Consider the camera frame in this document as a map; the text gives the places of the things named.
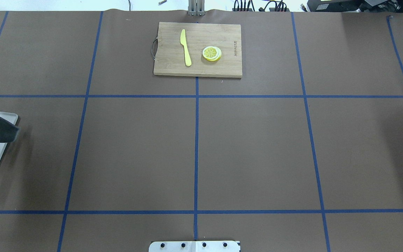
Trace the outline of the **yellow lemon slice toy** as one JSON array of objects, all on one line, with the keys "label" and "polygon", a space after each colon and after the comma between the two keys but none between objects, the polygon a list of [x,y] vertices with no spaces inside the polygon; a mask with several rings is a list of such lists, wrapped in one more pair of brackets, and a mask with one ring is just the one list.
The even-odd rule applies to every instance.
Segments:
[{"label": "yellow lemon slice toy", "polygon": [[203,58],[209,62],[216,62],[222,57],[222,51],[216,46],[207,46],[202,52]]}]

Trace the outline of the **bamboo cutting board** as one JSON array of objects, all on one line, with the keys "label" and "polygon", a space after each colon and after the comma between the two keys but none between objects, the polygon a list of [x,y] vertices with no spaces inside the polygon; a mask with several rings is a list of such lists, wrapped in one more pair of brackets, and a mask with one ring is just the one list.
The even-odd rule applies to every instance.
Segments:
[{"label": "bamboo cutting board", "polygon": [[[186,40],[192,60],[185,66],[180,33],[186,30]],[[207,78],[242,78],[242,29],[239,24],[177,23],[158,25],[154,74]],[[219,47],[222,57],[216,62],[203,58],[207,46]]]}]

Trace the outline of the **yellow plastic knife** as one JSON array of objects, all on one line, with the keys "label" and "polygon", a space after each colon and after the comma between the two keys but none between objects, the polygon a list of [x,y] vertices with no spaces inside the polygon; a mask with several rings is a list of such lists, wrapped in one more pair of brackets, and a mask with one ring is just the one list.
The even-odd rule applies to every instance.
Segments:
[{"label": "yellow plastic knife", "polygon": [[192,60],[191,60],[191,57],[189,54],[185,29],[182,29],[182,31],[181,31],[179,41],[180,41],[180,44],[182,45],[183,51],[184,51],[184,64],[186,67],[190,67],[192,65]]}]

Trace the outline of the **aluminium frame post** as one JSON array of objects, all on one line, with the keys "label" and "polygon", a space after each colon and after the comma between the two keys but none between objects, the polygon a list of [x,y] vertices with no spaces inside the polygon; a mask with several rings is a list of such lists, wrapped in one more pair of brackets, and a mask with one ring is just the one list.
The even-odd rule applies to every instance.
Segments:
[{"label": "aluminium frame post", "polygon": [[189,16],[204,16],[205,0],[189,0],[188,2],[188,15]]}]

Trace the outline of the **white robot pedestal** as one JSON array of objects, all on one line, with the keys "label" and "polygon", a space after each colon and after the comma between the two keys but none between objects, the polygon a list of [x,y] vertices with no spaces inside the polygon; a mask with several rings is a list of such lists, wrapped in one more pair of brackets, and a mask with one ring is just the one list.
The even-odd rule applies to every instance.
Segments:
[{"label": "white robot pedestal", "polygon": [[148,249],[149,252],[240,252],[239,241],[155,241]]}]

